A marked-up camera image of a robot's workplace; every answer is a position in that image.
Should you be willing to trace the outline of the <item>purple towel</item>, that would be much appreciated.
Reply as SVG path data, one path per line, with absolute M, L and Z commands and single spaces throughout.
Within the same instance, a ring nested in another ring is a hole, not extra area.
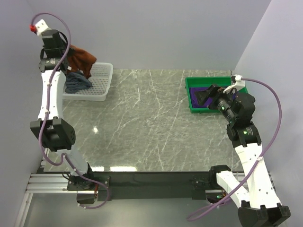
M 189 89 L 193 109 L 220 111 L 237 106 L 234 94 L 224 92 L 226 87 L 192 87 Z

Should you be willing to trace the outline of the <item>orange brown towel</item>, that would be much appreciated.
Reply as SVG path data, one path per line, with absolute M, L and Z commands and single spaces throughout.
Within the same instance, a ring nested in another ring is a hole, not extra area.
M 68 72 L 82 71 L 85 78 L 91 77 L 90 70 L 97 58 L 91 53 L 78 48 L 74 45 L 70 46 L 71 53 L 68 54 L 69 70 Z

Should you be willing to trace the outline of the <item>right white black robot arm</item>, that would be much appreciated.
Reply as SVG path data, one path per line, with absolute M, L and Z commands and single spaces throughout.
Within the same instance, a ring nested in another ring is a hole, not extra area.
M 208 108 L 218 110 L 228 121 L 227 134 L 243 167 L 248 187 L 244 188 L 230 170 L 214 167 L 208 177 L 214 189 L 222 187 L 228 198 L 236 204 L 243 227 L 277 227 L 291 216 L 288 206 L 282 205 L 264 161 L 259 132 L 252 122 L 255 98 L 243 92 L 231 94 L 223 87 L 211 85 L 204 91 L 196 91 L 199 105 L 208 102 Z

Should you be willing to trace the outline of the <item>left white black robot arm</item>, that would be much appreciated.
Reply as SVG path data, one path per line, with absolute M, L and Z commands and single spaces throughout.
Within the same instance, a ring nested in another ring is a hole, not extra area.
M 70 42 L 60 31 L 50 29 L 41 32 L 43 48 L 39 69 L 43 82 L 40 113 L 30 129 L 39 141 L 43 158 L 53 166 L 65 163 L 70 169 L 68 181 L 83 190 L 94 187 L 95 177 L 89 164 L 73 148 L 76 140 L 74 128 L 63 118 L 63 87 L 71 52 Z

